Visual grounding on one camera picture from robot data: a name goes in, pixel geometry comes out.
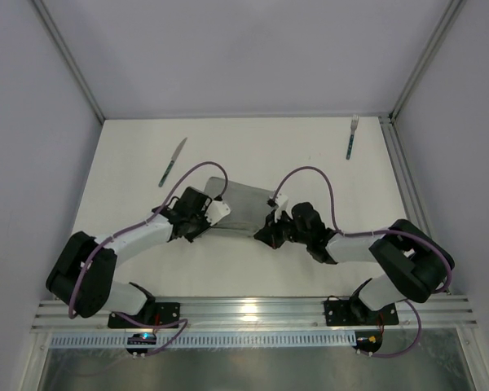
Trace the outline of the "grey cloth napkin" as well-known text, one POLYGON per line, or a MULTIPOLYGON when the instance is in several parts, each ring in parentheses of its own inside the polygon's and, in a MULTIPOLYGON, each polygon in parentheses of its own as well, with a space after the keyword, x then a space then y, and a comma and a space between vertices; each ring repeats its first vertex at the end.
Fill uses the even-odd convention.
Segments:
POLYGON ((266 217, 272 211, 267 203, 272 195, 272 190, 229 181, 222 199, 231 212, 209 228, 207 235, 252 238, 265 226, 266 217))

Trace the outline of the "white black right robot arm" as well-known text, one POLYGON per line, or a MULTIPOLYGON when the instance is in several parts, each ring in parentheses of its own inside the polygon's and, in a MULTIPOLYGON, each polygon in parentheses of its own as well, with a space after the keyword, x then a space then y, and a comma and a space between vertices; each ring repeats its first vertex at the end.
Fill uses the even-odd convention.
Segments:
POLYGON ((382 268, 381 276, 333 301, 326 310, 329 325, 374 325, 396 302, 424 303, 448 287, 455 266, 448 252, 406 219, 367 235, 343 235, 325 226, 308 202, 296 204, 291 213, 272 211, 253 237, 273 249, 302 244, 321 264, 358 261, 382 268))

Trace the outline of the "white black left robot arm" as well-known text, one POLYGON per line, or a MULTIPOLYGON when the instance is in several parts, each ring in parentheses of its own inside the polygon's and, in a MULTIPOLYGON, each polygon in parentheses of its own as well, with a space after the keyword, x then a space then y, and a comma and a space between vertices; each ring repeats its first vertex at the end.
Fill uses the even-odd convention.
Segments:
POLYGON ((153 209, 146 220, 118 234, 74 233, 49 273, 46 289, 68 305, 72 319, 108 310, 143 323, 150 316, 155 297, 136 283, 115 281, 116 268, 175 239, 192 242, 211 227, 207 212, 213 201, 205 193, 187 187, 171 206, 153 209))

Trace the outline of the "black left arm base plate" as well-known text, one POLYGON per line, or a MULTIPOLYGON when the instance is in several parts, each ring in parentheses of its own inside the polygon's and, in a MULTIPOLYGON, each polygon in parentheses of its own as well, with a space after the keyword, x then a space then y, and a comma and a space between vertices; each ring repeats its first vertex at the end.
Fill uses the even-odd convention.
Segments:
POLYGON ((108 328, 178 328, 181 304, 173 301, 149 301, 136 315, 113 313, 108 328))

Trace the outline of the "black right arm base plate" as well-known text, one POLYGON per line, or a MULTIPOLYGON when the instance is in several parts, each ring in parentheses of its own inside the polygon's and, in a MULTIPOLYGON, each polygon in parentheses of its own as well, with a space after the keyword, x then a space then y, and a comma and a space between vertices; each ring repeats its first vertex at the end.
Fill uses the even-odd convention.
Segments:
POLYGON ((381 310, 373 311, 356 298, 328 297, 323 301, 323 307, 327 326, 399 325, 399 316, 395 304, 386 305, 381 310))

